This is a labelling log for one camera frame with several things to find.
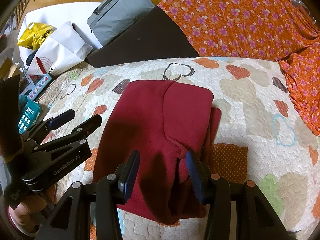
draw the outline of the quilted bedspread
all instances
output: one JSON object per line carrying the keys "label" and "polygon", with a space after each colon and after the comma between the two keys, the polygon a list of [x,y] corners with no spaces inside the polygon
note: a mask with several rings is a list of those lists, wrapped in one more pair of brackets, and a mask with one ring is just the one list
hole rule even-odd
{"label": "quilted bedspread", "polygon": [[[99,69],[81,63],[62,74],[39,99],[44,119],[70,108],[76,117],[50,132],[46,141],[70,133],[93,114],[100,114],[103,121],[88,137],[92,157],[59,182],[60,196],[74,181],[91,182],[108,117],[126,85],[140,79],[170,79],[211,90],[213,105],[222,110],[213,148],[247,151],[247,179],[259,185],[288,231],[299,240],[310,236],[320,217],[320,141],[293,108],[279,64],[264,60],[179,58]],[[164,226],[122,210],[118,213],[124,239],[202,239],[206,224],[206,218],[194,218]],[[94,225],[92,207],[92,240]]]}

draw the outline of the plastic bag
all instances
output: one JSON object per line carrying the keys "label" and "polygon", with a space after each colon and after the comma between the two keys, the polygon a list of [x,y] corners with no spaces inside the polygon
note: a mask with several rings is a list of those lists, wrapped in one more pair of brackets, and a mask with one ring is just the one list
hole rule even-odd
{"label": "plastic bag", "polygon": [[93,49],[73,29],[71,22],[62,24],[41,45],[28,68],[29,75],[55,77],[81,63]]}
{"label": "plastic bag", "polygon": [[17,45],[32,50],[39,49],[45,39],[56,29],[45,23],[30,23],[18,40]]}

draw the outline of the white plastic bag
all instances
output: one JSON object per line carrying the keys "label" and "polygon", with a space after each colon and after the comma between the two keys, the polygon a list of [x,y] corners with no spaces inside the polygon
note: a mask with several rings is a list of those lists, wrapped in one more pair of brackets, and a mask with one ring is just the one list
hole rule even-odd
{"label": "white plastic bag", "polygon": [[30,67],[29,75],[58,76],[81,63],[92,50],[73,29],[71,22],[62,24],[42,43]]}

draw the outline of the floral blanket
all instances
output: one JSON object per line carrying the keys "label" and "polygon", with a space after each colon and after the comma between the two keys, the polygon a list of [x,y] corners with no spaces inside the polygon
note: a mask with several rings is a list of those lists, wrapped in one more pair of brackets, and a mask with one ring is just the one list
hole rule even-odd
{"label": "floral blanket", "polygon": [[288,0],[163,0],[200,56],[280,60],[320,31]]}

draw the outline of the finger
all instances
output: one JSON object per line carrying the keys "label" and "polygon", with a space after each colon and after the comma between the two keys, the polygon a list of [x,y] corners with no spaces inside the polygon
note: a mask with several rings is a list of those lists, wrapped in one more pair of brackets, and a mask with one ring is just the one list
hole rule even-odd
{"label": "finger", "polygon": [[54,184],[53,186],[49,187],[45,194],[47,195],[48,199],[52,204],[57,203],[57,184]]}
{"label": "finger", "polygon": [[9,213],[11,217],[26,231],[33,232],[37,223],[31,218],[30,215],[20,215],[17,209],[13,210],[9,206]]}
{"label": "finger", "polygon": [[42,197],[38,195],[27,195],[14,212],[18,215],[25,216],[43,210],[46,205],[47,202]]}

